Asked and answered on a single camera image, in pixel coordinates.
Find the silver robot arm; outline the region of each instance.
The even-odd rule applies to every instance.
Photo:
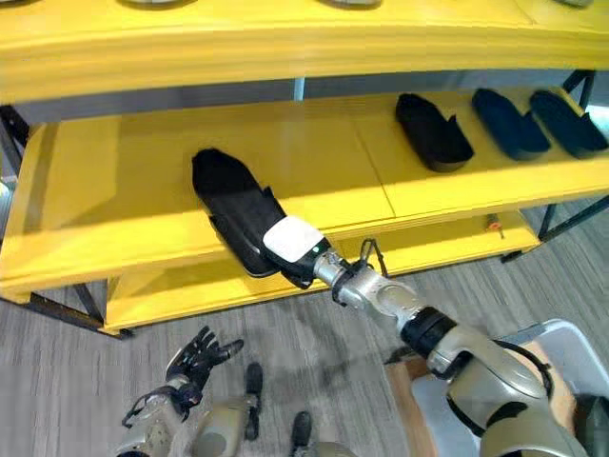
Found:
[[[167,365],[166,384],[140,397],[123,419],[128,430],[117,457],[167,457],[171,443],[191,408],[203,397],[211,370],[244,346],[236,340],[220,347],[205,326]]]
[[[448,380],[449,405],[481,436],[481,456],[586,455],[556,422],[546,390],[528,368],[475,329],[427,306],[411,288],[375,271],[366,262],[370,249],[349,264],[320,232],[293,216],[271,228],[264,243],[283,271],[298,277],[310,276],[312,269],[330,286],[334,301],[397,330],[436,376]]]

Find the yellow shelving unit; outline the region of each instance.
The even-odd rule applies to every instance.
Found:
[[[525,110],[532,90],[502,93]],[[40,126],[13,197],[0,291],[26,302],[37,289],[228,259],[191,186],[190,159],[211,146],[334,243],[609,189],[607,152],[580,161],[554,145],[514,162],[484,131],[472,92],[424,96],[457,113],[476,152],[456,172],[422,165],[393,119],[397,94]]]
[[[609,67],[609,4],[117,0],[6,4],[0,104],[123,89],[459,69]]]
[[[485,217],[474,217],[378,236],[390,274],[433,268],[537,245],[536,235],[516,211],[499,214],[504,238],[486,231]],[[348,259],[360,254],[362,238],[339,242]],[[316,281],[308,291],[320,290]],[[303,290],[280,274],[257,279],[245,274],[235,259],[180,268],[127,273],[108,285],[104,329],[116,331],[167,319],[285,297]]]

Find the black shoe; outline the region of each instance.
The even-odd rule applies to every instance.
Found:
[[[290,455],[294,455],[300,448],[308,447],[312,429],[313,419],[308,411],[296,414],[292,426],[292,453]]]
[[[256,407],[249,409],[249,418],[246,424],[246,439],[254,441],[258,438],[260,431],[260,411],[262,409],[263,393],[263,368],[254,362],[247,366],[246,370],[246,394],[256,397]]]

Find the black wire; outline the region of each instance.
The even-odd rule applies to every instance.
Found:
[[[377,240],[375,240],[374,238],[366,238],[365,240],[363,240],[362,247],[360,248],[360,262],[362,262],[364,265],[369,265],[368,258],[370,257],[370,254],[372,253],[372,249],[375,250],[375,252],[377,254],[377,259],[379,259],[379,265],[381,266],[381,273],[383,274],[383,276],[385,278],[388,278],[389,273],[387,271],[387,266],[384,264],[383,253],[381,252],[381,248],[379,248],[379,244],[377,243]]]
[[[135,401],[135,403],[133,404],[131,409],[129,411],[127,411],[127,414],[121,421],[121,425],[126,428],[133,427],[133,424],[130,424],[128,422],[128,420],[131,419],[131,417],[137,416],[140,412],[142,412],[142,409],[144,409],[144,407],[146,406],[146,403],[150,399],[150,397],[154,397],[156,395],[165,395],[168,398],[173,398],[177,393],[178,393],[178,390],[175,387],[162,386],[162,387],[158,387],[158,388],[154,389],[152,392],[142,395],[140,398],[138,398]],[[138,407],[138,405],[141,402],[144,402],[144,404],[142,405],[142,407]]]
[[[552,380],[552,375],[550,374],[551,366],[549,364],[545,364],[542,362],[533,352],[522,348],[518,345],[514,345],[512,343],[508,343],[506,341],[494,340],[499,346],[504,349],[513,350],[517,352],[523,357],[526,357],[531,361],[535,368],[541,373],[541,379],[543,381],[543,386],[545,387],[545,393],[548,396],[548,400],[552,400],[552,395],[554,394],[554,381]]]

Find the gray carpet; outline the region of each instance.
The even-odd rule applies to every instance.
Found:
[[[589,203],[560,206],[556,220]],[[526,215],[539,226],[540,209]],[[507,266],[487,259],[400,280],[429,304],[491,335],[550,318],[572,321],[608,366],[608,235],[605,211]],[[104,286],[92,285],[92,291],[103,296]],[[71,289],[51,293],[78,306]],[[400,342],[332,304],[327,292],[140,328],[127,342],[2,303],[0,454],[112,455],[130,402],[162,383],[173,351],[203,324],[221,341],[246,339],[243,352],[212,373],[206,405],[240,394],[250,361],[265,368],[261,437],[244,444],[244,457],[286,456],[291,421],[304,408],[322,440],[346,444],[361,457],[408,455],[382,366]]]

